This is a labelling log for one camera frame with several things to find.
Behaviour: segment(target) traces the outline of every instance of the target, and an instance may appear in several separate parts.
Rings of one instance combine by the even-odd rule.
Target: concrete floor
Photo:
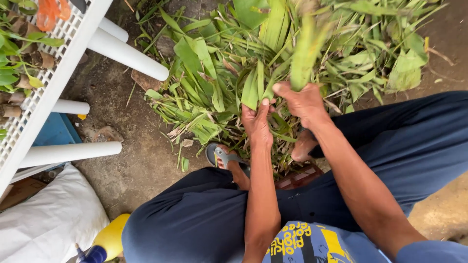
[[[138,1],[129,1],[135,7]],[[434,22],[424,26],[420,33],[429,36],[431,47],[445,54],[454,62],[450,67],[443,59],[432,55],[432,68],[450,78],[462,80],[468,69],[468,14],[464,0],[448,0],[450,5],[432,16]],[[213,9],[215,0],[172,1],[169,11],[181,5],[188,8],[186,16],[203,16],[204,10]],[[130,33],[129,44],[140,34],[134,14],[124,1],[115,1],[107,18]],[[168,140],[159,131],[169,129],[143,100],[143,90],[135,88],[128,106],[127,100],[133,87],[130,70],[92,51],[87,51],[89,60],[80,65],[68,83],[62,97],[86,101],[91,105],[88,118],[81,121],[71,117],[84,140],[89,140],[97,129],[110,125],[124,137],[123,150],[119,155],[78,162],[77,167],[87,177],[99,196],[111,219],[123,212],[131,212],[151,199],[186,173],[176,169],[177,150],[171,152]],[[419,98],[449,90],[467,90],[467,82],[444,80],[434,83],[439,77],[424,70],[423,83],[419,88],[406,93],[384,96],[385,103]],[[372,95],[359,101],[359,108],[376,106]],[[205,167],[203,155],[197,159],[199,145],[183,149],[189,158],[189,171]],[[468,233],[468,174],[460,176],[445,188],[416,205],[410,216],[411,223],[431,239],[441,239],[457,233]]]

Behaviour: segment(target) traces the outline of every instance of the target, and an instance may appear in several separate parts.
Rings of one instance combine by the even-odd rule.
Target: cardboard box
[[[11,188],[10,192],[0,203],[0,211],[21,203],[28,197],[33,196],[39,192],[45,186],[45,183],[30,177],[13,183],[13,187]]]

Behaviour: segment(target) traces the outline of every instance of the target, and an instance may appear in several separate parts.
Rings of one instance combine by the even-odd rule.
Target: gray sandal
[[[250,165],[244,161],[242,161],[237,154],[227,154],[224,152],[223,149],[218,147],[219,143],[212,142],[208,144],[208,146],[205,149],[205,155],[206,159],[208,162],[216,166],[216,159],[219,157],[221,161],[227,165],[229,161],[237,161],[239,162],[239,166],[241,167],[242,171],[244,171],[245,175],[247,175],[248,178],[250,178]]]

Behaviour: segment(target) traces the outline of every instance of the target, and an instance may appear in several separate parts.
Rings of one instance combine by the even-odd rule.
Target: person
[[[312,147],[331,171],[275,190],[270,103],[258,112],[242,105],[250,179],[235,161],[219,163],[144,203],[123,230],[127,262],[468,262],[467,247],[427,240],[407,220],[416,202],[468,170],[467,91],[334,118],[315,84],[294,92],[281,82],[274,91],[311,132],[293,157]]]

